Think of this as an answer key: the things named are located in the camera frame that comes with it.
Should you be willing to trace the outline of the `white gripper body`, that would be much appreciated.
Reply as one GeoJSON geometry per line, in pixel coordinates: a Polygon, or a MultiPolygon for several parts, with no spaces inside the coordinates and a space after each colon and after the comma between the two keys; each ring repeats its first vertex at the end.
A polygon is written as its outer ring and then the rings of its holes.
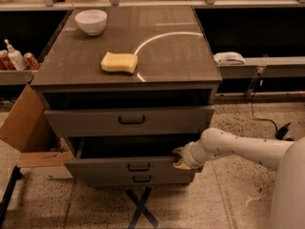
{"type": "Polygon", "coordinates": [[[200,140],[188,143],[182,150],[182,160],[191,169],[203,167],[212,157],[213,154],[204,149],[200,140]]]}

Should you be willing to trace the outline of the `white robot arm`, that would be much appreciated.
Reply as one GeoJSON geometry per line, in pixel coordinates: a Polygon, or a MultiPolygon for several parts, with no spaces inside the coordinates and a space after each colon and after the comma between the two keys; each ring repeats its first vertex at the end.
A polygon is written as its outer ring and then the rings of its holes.
{"type": "Polygon", "coordinates": [[[305,229],[305,138],[297,141],[240,137],[216,128],[173,150],[173,167],[191,170],[228,155],[243,157],[276,171],[270,229],[305,229]]]}

